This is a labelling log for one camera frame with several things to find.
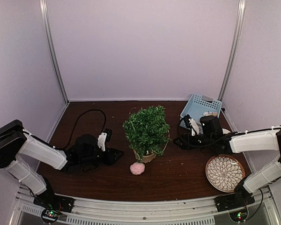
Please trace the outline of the pink pompom ornament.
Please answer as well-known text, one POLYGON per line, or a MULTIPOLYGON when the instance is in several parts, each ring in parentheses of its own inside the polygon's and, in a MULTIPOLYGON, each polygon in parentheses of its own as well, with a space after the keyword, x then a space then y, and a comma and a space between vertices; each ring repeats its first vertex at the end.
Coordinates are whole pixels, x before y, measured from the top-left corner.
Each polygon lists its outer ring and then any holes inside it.
POLYGON ((145 171, 145 163, 143 159, 137 160, 130 165, 130 172, 133 175, 141 175, 145 171))

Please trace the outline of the small green christmas tree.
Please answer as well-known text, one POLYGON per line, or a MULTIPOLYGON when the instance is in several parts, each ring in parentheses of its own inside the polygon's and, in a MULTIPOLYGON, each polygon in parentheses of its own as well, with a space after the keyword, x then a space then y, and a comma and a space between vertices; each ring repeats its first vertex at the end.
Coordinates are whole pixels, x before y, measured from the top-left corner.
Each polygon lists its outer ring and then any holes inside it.
POLYGON ((140 158, 155 153, 164 153, 170 141, 170 126, 166 122, 165 108, 161 105, 141 108, 131 113, 123 123, 129 148, 140 158))

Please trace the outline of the burlap tree pot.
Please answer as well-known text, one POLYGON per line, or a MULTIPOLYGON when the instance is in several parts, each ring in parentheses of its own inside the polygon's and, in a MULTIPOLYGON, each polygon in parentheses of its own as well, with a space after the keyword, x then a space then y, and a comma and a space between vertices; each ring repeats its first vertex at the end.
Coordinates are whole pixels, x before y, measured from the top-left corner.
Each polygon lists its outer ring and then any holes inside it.
POLYGON ((140 158, 139 154, 136 151, 134 151, 134 154, 135 154, 136 161, 138 163, 144 163, 144 164, 151 162, 157 156, 155 153, 152 153, 150 155, 143 156, 142 158, 140 158))

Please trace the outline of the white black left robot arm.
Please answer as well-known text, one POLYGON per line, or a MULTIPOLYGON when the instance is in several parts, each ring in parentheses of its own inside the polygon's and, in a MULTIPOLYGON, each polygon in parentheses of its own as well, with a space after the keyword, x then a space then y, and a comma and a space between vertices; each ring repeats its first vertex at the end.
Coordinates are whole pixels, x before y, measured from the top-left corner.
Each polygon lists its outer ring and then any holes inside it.
POLYGON ((58 198, 49 181, 32 170, 22 155, 66 173, 96 168, 101 163, 113 165, 124 152, 106 146, 111 135, 110 129, 106 129, 98 137, 84 134, 76 138, 73 146, 64 150, 36 137, 24 129, 20 120, 14 120, 0 128, 0 169, 5 169, 26 185, 47 208, 54 208, 58 204, 58 198))

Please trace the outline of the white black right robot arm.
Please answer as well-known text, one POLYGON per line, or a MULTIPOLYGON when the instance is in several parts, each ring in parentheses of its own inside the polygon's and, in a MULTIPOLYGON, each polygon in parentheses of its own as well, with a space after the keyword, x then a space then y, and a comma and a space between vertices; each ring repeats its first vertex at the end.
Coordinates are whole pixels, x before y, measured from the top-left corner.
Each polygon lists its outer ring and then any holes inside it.
POLYGON ((253 192, 281 178, 281 125, 239 133, 223 129, 219 118, 212 115, 201 117, 200 127, 189 115, 180 122, 190 129, 190 133, 178 133, 174 144, 183 150, 211 148, 215 151, 216 156, 206 164, 206 176, 216 189, 234 193, 230 200, 233 206, 242 206, 253 192), (277 151, 279 155, 248 176, 231 156, 264 150, 277 151))

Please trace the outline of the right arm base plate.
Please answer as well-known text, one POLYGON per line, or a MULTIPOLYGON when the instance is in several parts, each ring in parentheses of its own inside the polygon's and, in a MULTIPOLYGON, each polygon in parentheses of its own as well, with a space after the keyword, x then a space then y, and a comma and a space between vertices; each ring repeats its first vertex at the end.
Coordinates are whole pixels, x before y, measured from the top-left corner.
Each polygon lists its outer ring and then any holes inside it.
POLYGON ((252 194, 235 192, 230 195, 221 195, 214 199, 218 212, 233 210, 255 203, 252 194))

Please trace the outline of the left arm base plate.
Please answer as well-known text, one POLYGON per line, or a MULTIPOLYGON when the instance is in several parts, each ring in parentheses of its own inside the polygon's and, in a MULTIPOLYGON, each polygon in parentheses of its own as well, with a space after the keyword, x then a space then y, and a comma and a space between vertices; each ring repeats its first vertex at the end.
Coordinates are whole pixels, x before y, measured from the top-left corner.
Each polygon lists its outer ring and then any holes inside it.
POLYGON ((33 200, 35 205, 41 206, 45 209, 68 213, 72 212, 74 202, 75 200, 71 197, 44 193, 36 195, 33 200))

